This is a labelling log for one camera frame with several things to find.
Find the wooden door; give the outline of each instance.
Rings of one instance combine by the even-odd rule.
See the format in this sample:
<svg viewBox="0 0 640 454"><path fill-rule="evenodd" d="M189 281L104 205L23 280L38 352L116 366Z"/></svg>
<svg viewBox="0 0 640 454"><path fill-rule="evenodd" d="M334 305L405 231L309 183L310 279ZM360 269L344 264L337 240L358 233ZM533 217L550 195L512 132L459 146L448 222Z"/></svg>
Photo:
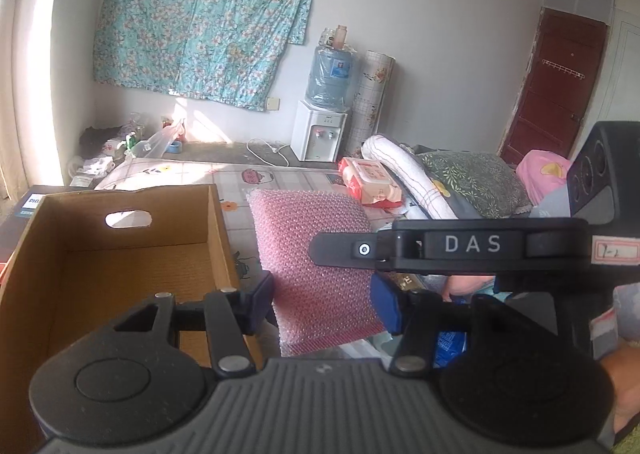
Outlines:
<svg viewBox="0 0 640 454"><path fill-rule="evenodd" d="M595 84L607 37L603 22L546 10L518 111L502 148L518 164L532 149L568 157Z"/></svg>

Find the electrical outlet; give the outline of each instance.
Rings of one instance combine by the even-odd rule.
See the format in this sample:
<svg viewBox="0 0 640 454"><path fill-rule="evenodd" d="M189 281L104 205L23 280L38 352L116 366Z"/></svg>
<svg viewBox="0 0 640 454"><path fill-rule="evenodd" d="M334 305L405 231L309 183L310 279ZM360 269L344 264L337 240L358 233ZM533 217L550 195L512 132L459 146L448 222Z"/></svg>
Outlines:
<svg viewBox="0 0 640 454"><path fill-rule="evenodd" d="M277 111L280 109L280 99L277 97L267 98L267 111Z"/></svg>

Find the blue water jug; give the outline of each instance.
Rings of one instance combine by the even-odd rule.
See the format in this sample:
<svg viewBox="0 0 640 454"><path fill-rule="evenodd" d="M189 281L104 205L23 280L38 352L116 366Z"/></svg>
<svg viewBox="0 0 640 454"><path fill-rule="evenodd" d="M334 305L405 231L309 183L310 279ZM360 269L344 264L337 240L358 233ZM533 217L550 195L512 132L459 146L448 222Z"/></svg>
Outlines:
<svg viewBox="0 0 640 454"><path fill-rule="evenodd" d="M353 55L346 50L318 46L306 87L306 99L319 108L345 110Z"/></svg>

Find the pink bubble wrap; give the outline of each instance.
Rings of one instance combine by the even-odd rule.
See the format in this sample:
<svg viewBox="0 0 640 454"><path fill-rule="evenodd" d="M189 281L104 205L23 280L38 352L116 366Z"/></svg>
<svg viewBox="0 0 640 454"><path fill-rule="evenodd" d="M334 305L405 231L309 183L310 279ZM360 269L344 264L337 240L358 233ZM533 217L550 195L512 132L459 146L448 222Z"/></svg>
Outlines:
<svg viewBox="0 0 640 454"><path fill-rule="evenodd" d="M260 262L276 283L273 308L280 351L289 357L384 331L371 307L372 271L316 266L308 256L319 232L370 232L360 204L331 192L253 190Z"/></svg>

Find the water bottle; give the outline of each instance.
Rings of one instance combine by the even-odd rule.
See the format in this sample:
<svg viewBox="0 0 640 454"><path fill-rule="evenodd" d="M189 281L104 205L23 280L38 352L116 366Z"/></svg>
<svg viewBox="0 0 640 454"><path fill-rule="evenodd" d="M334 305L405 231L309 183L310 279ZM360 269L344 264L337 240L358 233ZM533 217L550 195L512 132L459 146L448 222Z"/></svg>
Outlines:
<svg viewBox="0 0 640 454"><path fill-rule="evenodd" d="M319 108L343 111L350 84L353 54L347 50L335 49L333 30L324 30L320 44L314 52L314 59L306 88L306 99ZM344 43L344 37L336 33Z"/></svg>

